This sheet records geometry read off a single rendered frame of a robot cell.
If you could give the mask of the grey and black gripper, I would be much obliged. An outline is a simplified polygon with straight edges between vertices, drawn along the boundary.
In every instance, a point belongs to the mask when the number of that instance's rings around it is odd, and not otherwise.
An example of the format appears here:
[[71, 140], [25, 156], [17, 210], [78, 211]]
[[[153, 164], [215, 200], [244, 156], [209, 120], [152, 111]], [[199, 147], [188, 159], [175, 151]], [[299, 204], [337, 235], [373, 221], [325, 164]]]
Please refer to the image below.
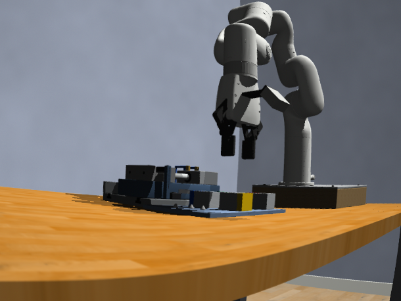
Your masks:
[[[230, 73], [220, 78], [216, 110], [212, 116], [222, 136], [221, 156], [235, 155], [233, 133], [235, 127], [241, 127], [245, 138], [242, 142], [242, 159], [255, 159], [256, 140], [263, 128], [260, 121], [260, 98], [250, 99], [242, 96], [242, 93], [258, 90], [257, 81], [256, 76], [244, 73]], [[248, 129], [251, 132], [248, 133]]]

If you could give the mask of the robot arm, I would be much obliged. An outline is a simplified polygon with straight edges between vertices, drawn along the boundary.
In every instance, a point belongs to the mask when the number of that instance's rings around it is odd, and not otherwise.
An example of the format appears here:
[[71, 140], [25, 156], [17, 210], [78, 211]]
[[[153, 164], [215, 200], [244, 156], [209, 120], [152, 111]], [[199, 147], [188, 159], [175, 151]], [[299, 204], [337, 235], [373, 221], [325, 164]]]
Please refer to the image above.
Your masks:
[[[272, 14], [273, 12], [273, 14]], [[244, 73], [256, 76], [257, 63], [265, 65], [271, 52], [280, 82], [285, 87], [296, 87], [285, 98], [265, 85], [256, 91], [243, 92], [250, 99], [263, 97], [273, 108], [283, 113], [285, 123], [285, 152], [283, 182], [278, 185], [313, 186], [311, 175], [312, 132], [308, 117], [321, 113], [323, 92], [314, 63], [306, 56], [296, 55], [293, 25], [285, 11], [272, 11], [263, 2], [253, 2], [231, 9], [229, 25], [218, 35], [214, 57], [224, 66], [223, 76]], [[264, 39], [277, 34], [272, 46]], [[294, 58], [293, 58], [294, 57]], [[285, 183], [284, 183], [285, 182]]]

